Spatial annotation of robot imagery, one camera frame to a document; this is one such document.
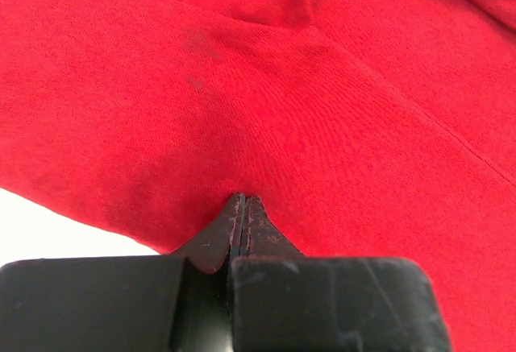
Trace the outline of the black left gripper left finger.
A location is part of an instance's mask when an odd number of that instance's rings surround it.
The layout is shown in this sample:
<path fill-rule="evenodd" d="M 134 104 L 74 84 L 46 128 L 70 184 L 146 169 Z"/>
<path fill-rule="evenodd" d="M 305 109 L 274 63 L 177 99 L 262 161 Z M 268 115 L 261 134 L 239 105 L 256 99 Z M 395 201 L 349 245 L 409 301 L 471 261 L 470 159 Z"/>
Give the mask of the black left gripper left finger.
<path fill-rule="evenodd" d="M 229 351 L 227 273 L 244 197 L 169 255 L 31 259 L 1 269 L 4 351 Z"/>

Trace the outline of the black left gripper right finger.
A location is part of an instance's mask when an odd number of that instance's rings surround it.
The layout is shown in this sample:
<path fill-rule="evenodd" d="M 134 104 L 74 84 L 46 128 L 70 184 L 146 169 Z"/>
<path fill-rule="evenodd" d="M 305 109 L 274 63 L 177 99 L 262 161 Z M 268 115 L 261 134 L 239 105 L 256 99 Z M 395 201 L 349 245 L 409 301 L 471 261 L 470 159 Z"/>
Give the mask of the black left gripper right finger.
<path fill-rule="evenodd" d="M 449 351 L 431 281 L 392 257 L 311 258 L 249 198 L 231 254 L 236 351 Z"/>

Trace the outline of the red t shirt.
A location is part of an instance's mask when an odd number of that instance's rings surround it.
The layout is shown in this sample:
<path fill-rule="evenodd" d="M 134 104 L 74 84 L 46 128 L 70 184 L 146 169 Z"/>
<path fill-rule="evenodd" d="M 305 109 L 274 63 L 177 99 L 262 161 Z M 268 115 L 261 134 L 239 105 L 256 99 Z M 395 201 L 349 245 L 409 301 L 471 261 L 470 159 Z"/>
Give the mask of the red t shirt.
<path fill-rule="evenodd" d="M 234 192 L 515 348 L 515 0 L 1 0 L 1 186 L 173 251 Z"/>

